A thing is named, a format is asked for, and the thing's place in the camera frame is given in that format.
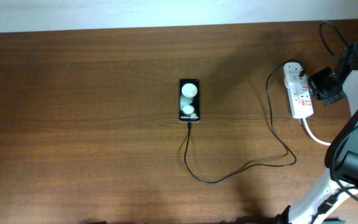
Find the white power strip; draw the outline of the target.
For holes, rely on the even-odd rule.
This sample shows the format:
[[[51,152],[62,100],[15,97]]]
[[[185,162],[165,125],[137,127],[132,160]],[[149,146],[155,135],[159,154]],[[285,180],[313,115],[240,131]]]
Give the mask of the white power strip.
[[[288,88],[287,92],[293,118],[303,119],[314,113],[309,87],[307,85],[298,85],[293,88]]]

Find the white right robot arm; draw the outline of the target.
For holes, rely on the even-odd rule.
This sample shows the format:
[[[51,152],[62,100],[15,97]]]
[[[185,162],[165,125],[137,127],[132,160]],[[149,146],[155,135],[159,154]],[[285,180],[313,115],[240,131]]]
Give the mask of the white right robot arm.
[[[358,42],[346,44],[335,69],[315,73],[307,85],[298,84],[306,79],[299,63],[287,63],[284,71],[294,118],[304,121],[312,115],[309,96],[326,106],[343,98],[349,103],[351,118],[327,143],[325,170],[318,183],[274,219],[275,223],[327,223],[327,217],[347,199],[358,201]]]

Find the black smartphone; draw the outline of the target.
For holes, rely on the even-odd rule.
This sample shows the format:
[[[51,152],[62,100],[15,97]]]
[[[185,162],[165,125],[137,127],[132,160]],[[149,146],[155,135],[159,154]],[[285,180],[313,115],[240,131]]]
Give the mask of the black smartphone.
[[[201,90],[198,79],[180,79],[179,82],[179,120],[199,122],[201,119]]]

